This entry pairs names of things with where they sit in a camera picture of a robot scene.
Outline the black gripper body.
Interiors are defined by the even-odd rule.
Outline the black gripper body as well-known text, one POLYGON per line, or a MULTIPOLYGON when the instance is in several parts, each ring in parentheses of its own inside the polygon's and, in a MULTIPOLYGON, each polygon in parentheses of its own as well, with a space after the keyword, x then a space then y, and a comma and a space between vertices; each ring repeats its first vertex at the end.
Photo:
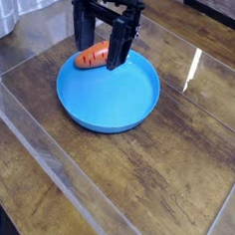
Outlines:
MULTIPOLYGON (((131 23, 133 27, 137 27, 140 19, 140 12, 145 8, 142 0, 102 0, 104 3, 115 3, 118 7, 124 5, 126 10, 122 15, 131 23)), ((95 19, 100 18, 107 24, 112 25, 113 21, 118 18, 116 12, 103 7, 98 0, 73 0, 74 19, 78 23, 84 17, 95 19)))

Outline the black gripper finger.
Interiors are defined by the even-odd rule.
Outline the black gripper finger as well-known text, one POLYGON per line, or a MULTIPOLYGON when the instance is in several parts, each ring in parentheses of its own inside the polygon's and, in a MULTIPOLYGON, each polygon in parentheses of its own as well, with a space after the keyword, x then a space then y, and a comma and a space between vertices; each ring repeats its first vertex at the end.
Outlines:
POLYGON ((78 51, 87 49, 94 43, 96 16, 92 4, 96 0, 73 0, 75 42, 78 51))
POLYGON ((126 61, 132 40, 139 35, 139 20, 139 11, 126 9, 113 21, 107 59, 107 68, 109 70, 115 70, 126 61))

